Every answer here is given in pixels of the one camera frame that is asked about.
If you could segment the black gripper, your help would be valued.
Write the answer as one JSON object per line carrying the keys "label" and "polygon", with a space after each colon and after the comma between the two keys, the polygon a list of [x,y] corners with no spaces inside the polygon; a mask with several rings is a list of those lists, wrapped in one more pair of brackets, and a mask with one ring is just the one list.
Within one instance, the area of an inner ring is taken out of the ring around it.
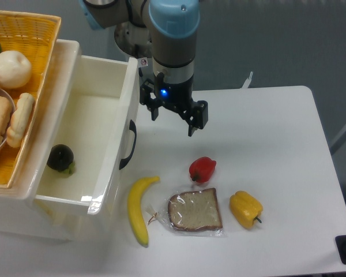
{"label": "black gripper", "polygon": [[169,67],[157,61],[152,62],[153,80],[145,80],[140,86],[140,103],[151,113],[151,120],[159,116],[163,106],[181,116],[189,116],[188,136],[197,129],[203,129],[208,122],[208,102],[192,98],[194,62],[181,67]]}

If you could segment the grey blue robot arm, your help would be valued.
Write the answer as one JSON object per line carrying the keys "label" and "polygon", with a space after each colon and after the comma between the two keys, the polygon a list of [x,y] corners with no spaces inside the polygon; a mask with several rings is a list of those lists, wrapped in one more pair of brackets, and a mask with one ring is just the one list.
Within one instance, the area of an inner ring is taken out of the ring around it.
{"label": "grey blue robot arm", "polygon": [[140,103],[151,119],[164,107],[189,126],[188,135],[203,129],[208,104],[192,98],[199,1],[80,1],[92,29],[123,27],[135,58],[151,58],[153,79],[140,86]]}

